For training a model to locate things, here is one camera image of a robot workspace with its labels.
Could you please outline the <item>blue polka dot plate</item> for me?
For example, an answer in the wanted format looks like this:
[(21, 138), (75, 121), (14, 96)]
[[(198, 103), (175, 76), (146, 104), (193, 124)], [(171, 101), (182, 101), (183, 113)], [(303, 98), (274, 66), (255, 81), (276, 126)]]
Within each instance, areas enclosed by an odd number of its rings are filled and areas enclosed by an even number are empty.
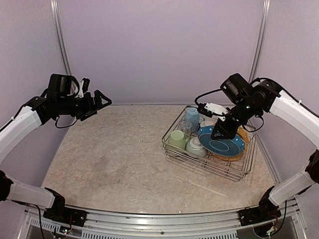
[(244, 141), (236, 135), (233, 139), (211, 139), (212, 127), (200, 127), (197, 137), (208, 151), (219, 156), (234, 157), (244, 150)]

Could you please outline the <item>yellow polka dot plate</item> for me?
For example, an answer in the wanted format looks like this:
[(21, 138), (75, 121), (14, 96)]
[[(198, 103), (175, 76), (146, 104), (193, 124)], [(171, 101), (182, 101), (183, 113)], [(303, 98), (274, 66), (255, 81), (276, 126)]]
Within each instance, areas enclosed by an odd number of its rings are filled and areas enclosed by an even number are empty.
[(239, 129), (237, 131), (237, 135), (244, 141), (244, 150), (239, 155), (234, 156), (234, 157), (230, 157), (230, 156), (219, 156), (217, 154), (214, 154), (214, 156), (216, 158), (224, 160), (224, 161), (237, 161), (237, 160), (239, 160), (248, 149), (249, 138), (248, 138), (247, 132), (242, 127), (239, 127)]

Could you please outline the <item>pale striped bowl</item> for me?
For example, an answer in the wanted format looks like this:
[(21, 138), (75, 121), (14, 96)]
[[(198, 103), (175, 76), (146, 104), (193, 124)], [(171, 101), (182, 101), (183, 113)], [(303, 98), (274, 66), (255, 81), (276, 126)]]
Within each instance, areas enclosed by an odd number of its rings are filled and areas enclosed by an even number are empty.
[(204, 157), (207, 154), (207, 150), (200, 143), (198, 137), (191, 138), (187, 142), (185, 150), (191, 157)]

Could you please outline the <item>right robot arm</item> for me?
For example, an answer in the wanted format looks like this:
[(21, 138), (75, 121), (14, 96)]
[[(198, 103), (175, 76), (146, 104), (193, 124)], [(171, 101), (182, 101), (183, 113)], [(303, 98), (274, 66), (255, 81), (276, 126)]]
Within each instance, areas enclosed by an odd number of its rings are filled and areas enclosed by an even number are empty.
[(268, 189), (263, 195), (255, 210), (255, 217), (265, 221), (284, 201), (318, 184), (319, 117), (269, 78), (258, 78), (249, 83), (236, 73), (221, 84), (220, 90), (235, 106), (226, 113), (220, 113), (212, 139), (233, 139), (238, 128), (244, 126), (251, 117), (269, 113), (280, 121), (268, 127), (268, 140), (278, 143), (277, 149), (296, 152), (304, 145), (299, 142), (300, 139), (305, 139), (315, 149), (307, 165), (298, 173)]

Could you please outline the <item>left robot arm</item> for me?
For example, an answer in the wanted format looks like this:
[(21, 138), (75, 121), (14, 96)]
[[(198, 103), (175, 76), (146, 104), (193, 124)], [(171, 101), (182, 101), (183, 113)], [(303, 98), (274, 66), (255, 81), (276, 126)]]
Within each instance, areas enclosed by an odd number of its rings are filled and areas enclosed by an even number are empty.
[[(44, 92), (23, 104), (0, 129), (0, 160), (4, 161), (23, 139), (49, 120), (58, 121), (61, 116), (70, 116), (84, 121), (112, 104), (112, 100), (99, 90), (93, 94), (88, 92), (89, 84), (87, 78), (78, 82), (73, 76), (52, 74)], [(70, 216), (63, 196), (49, 189), (22, 183), (3, 171), (0, 173), (0, 199), (49, 209), (61, 222)]]

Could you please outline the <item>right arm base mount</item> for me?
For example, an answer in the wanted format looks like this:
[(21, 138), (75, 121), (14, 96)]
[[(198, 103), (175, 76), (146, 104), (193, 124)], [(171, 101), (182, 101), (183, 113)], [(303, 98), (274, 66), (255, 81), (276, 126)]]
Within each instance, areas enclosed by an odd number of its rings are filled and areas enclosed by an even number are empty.
[(261, 222), (279, 218), (281, 215), (281, 211), (278, 208), (269, 211), (267, 208), (259, 206), (244, 208), (238, 211), (241, 226), (258, 224)]

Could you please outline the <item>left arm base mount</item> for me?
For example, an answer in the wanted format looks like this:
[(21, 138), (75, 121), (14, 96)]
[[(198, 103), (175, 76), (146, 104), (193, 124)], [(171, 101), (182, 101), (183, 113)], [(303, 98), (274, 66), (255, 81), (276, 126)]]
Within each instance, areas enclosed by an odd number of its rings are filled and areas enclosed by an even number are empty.
[(61, 212), (55, 211), (53, 209), (45, 209), (43, 216), (46, 219), (50, 219), (55, 222), (60, 222), (71, 226), (84, 227), (87, 214), (88, 213), (84, 210), (66, 207), (62, 209)]

